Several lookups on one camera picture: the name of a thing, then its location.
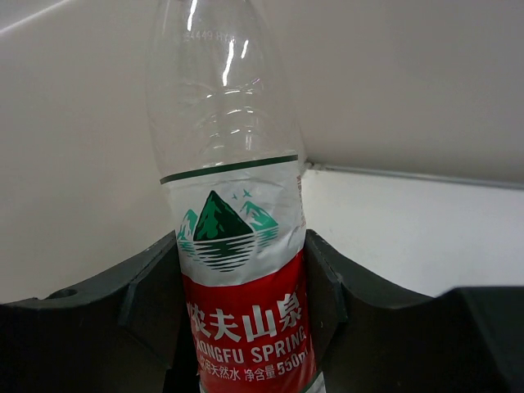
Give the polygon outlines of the red label clear bottle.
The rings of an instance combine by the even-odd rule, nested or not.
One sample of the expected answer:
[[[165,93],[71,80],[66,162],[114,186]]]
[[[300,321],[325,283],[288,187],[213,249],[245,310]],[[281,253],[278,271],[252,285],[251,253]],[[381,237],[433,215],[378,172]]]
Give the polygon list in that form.
[[[249,1],[162,1],[147,115],[203,392],[323,392],[310,331],[305,155]]]

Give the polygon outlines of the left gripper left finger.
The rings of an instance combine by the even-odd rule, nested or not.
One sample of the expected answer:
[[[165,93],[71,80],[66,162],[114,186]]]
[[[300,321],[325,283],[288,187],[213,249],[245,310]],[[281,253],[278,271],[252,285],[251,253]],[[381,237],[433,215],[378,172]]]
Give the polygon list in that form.
[[[160,392],[183,295],[175,236],[45,299],[1,307],[4,392]]]

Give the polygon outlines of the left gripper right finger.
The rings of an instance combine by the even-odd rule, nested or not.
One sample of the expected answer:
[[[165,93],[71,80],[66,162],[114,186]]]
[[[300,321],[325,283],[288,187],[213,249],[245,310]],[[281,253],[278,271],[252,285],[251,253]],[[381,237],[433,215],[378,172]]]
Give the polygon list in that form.
[[[313,230],[305,262],[314,353],[330,392],[520,392],[523,290],[394,284]]]

